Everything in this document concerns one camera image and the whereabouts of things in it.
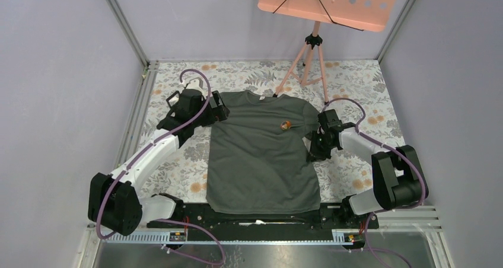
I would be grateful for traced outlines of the dark green t-shirt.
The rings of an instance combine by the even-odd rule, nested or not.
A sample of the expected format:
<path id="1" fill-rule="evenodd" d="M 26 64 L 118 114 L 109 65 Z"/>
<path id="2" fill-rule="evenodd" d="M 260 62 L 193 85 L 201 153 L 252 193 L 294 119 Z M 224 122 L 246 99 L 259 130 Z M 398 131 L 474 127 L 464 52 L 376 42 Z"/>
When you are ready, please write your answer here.
<path id="1" fill-rule="evenodd" d="M 318 129 L 308 101 L 224 92 L 227 120 L 211 127 L 206 200 L 219 213 L 290 214 L 318 209 L 320 185 L 304 143 Z M 282 131 L 283 121 L 292 127 Z"/>

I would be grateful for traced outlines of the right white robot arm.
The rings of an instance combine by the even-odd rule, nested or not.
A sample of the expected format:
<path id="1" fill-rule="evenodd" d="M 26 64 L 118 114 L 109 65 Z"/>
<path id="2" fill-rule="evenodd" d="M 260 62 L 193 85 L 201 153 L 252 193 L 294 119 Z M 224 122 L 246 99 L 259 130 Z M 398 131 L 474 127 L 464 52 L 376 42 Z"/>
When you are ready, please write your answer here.
<path id="1" fill-rule="evenodd" d="M 412 146 L 393 148 L 360 131 L 355 123 L 342 122 L 335 110 L 318 115 L 312 131 L 308 161 L 324 161 L 334 149 L 351 151 L 371 166 L 371 189 L 347 196 L 341 203 L 340 220 L 350 228 L 364 215 L 421 205 L 429 194 L 418 155 Z"/>

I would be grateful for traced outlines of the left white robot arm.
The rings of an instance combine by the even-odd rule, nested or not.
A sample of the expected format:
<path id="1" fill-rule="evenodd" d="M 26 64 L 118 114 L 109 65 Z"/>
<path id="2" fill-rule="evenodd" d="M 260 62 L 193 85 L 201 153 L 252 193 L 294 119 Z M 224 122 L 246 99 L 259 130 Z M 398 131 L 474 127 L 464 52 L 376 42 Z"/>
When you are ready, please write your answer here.
<path id="1" fill-rule="evenodd" d="M 197 127 L 227 120 L 229 109 L 218 91 L 205 98 L 200 90 L 177 91 L 167 99 L 170 108 L 148 142 L 110 174 L 97 173 L 90 183 L 88 218 L 127 236 L 140 224 L 162 219 L 179 226 L 184 219 L 179 200 L 166 194 L 139 197 L 154 171 L 192 137 Z"/>

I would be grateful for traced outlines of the orange round brooch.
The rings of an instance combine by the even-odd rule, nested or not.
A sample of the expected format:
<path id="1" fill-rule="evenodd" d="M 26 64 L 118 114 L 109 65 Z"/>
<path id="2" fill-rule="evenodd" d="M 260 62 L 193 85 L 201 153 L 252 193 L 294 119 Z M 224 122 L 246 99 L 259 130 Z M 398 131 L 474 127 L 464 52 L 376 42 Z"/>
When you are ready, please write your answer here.
<path id="1" fill-rule="evenodd" d="M 292 127 L 292 123 L 291 123 L 290 121 L 288 121 L 288 120 L 283 121 L 283 122 L 281 123 L 281 125 L 280 125 L 280 129 L 281 129 L 282 131 L 287 131 L 287 130 L 289 130 L 291 127 Z"/>

